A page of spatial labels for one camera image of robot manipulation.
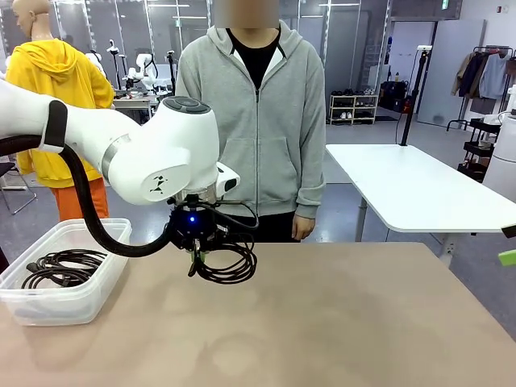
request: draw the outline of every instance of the gray zip-up hoodie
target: gray zip-up hoodie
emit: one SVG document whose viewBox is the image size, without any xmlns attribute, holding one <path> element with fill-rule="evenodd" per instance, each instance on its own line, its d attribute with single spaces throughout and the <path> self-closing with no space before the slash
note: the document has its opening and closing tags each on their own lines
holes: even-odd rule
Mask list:
<svg viewBox="0 0 516 387">
<path fill-rule="evenodd" d="M 259 216 L 296 211 L 315 218 L 325 185 L 323 64 L 280 23 L 279 47 L 260 89 L 227 31 L 212 27 L 181 54 L 176 95 L 202 100 L 215 113 L 220 161 L 241 177 L 226 200 L 243 200 Z M 223 211 L 251 216 L 241 206 Z"/>
</svg>

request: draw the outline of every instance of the shoe rack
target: shoe rack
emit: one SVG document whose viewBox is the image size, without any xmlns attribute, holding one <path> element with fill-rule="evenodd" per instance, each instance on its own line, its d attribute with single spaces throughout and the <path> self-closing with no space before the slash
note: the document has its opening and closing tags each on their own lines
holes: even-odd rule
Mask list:
<svg viewBox="0 0 516 387">
<path fill-rule="evenodd" d="M 377 115 L 378 96 L 377 95 L 331 95 L 330 96 L 330 125 L 334 123 L 355 122 L 374 123 Z M 351 118 L 340 118 L 342 113 L 351 113 Z M 370 114 L 371 117 L 364 117 L 364 114 Z"/>
</svg>

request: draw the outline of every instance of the sleeve cuff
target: sleeve cuff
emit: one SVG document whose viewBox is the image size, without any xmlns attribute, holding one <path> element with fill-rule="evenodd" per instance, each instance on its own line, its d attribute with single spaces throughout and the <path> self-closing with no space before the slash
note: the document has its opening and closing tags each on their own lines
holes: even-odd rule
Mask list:
<svg viewBox="0 0 516 387">
<path fill-rule="evenodd" d="M 296 210 L 296 215 L 299 215 L 302 218 L 315 219 L 318 208 L 318 206 L 303 206 L 302 204 L 300 204 L 298 205 L 298 209 Z"/>
</svg>

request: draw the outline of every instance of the hoodie pocket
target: hoodie pocket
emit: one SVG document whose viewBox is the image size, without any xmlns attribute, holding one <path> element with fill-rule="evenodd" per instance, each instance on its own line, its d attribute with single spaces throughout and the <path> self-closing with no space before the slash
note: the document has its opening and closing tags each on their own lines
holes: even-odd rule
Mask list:
<svg viewBox="0 0 516 387">
<path fill-rule="evenodd" d="M 285 137 L 260 141 L 260 202 L 288 202 L 298 197 L 298 172 Z"/>
<path fill-rule="evenodd" d="M 228 139 L 220 162 L 240 175 L 240 184 L 224 195 L 226 200 L 256 201 L 256 147 L 254 139 Z"/>
</svg>

